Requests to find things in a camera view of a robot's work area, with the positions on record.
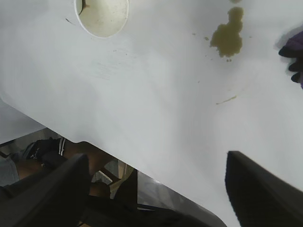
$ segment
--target leg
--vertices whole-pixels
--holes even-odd
[[[65,142],[63,156],[67,159],[75,154],[83,153],[89,158],[89,173],[94,175],[97,171],[113,160],[113,156],[87,142]]]

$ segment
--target brown liquid spill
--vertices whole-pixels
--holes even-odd
[[[220,57],[231,57],[240,53],[242,48],[242,38],[239,33],[243,27],[244,10],[240,7],[234,7],[229,10],[229,22],[221,24],[214,32],[212,40],[210,41],[211,47],[217,47]]]
[[[240,1],[242,1],[242,0],[230,0],[232,3],[234,3],[234,4],[237,4],[237,3],[239,3]]]

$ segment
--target hand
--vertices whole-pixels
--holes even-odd
[[[292,81],[300,83],[303,88],[303,32],[290,38],[279,51],[279,55],[286,58],[296,58],[296,62],[290,65],[288,69],[291,72],[297,72],[292,76]]]

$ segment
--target shorts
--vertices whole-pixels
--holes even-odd
[[[6,159],[0,160],[0,186],[6,186],[19,181],[16,164],[27,159],[39,160],[41,156],[50,151],[56,151],[63,156],[66,139],[38,140],[28,145],[25,150],[11,154]]]

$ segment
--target white table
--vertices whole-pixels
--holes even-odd
[[[131,0],[125,28],[109,39],[86,33],[71,2],[1,0],[6,103],[104,149],[231,227],[239,224],[224,186],[227,151],[303,190],[303,91],[277,54],[277,43],[302,25],[302,0],[237,4],[243,48],[232,62],[204,40],[228,22],[235,6],[228,0]]]
[[[45,128],[0,99],[0,145]]]

